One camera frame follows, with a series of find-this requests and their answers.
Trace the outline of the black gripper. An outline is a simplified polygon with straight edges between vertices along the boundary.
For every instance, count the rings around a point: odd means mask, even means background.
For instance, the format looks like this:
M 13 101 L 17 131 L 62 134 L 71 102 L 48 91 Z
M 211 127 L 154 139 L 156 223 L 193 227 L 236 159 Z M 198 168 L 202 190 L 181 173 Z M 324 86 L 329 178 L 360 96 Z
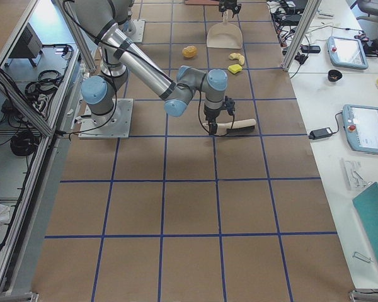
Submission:
M 218 0 L 219 12 L 224 13 L 231 10 L 233 13 L 238 13 L 241 10 L 241 4 L 237 0 Z
M 217 123 L 215 123 L 217 117 L 220 115 L 221 109 L 212 109 L 207 106 L 203 107 L 203 113 L 205 120 L 209 123 L 209 135 L 215 135 L 217 133 Z

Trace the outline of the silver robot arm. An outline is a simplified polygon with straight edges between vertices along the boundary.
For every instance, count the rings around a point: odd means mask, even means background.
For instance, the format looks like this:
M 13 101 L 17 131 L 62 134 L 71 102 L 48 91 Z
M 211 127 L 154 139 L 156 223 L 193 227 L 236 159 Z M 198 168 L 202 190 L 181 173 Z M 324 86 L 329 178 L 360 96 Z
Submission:
M 170 116 L 181 116 L 195 94 L 205 95 L 204 128 L 209 135 L 216 135 L 217 117 L 229 109 L 226 72 L 183 65 L 176 79 L 171 79 L 120 28 L 129 18 L 131 5 L 131 1 L 62 2 L 67 17 L 101 49 L 100 75 L 88 78 L 81 86 L 91 120 L 96 127 L 117 122 L 116 93 L 132 72 L 164 101 Z

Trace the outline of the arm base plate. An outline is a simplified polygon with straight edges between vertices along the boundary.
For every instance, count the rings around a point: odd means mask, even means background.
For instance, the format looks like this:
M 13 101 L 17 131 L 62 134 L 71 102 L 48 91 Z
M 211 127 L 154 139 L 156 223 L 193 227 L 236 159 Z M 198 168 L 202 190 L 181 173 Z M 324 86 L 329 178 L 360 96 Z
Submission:
M 116 111 L 110 121 L 108 119 L 113 111 L 105 116 L 96 116 L 92 115 L 91 110 L 86 106 L 84 114 L 89 117 L 82 120 L 78 137 L 81 139 L 128 138 L 133 105 L 133 99 L 118 98 Z
M 142 43 L 144 37 L 144 28 L 146 21 L 140 20 L 128 20 L 119 28 L 122 32 L 129 37 L 134 43 Z

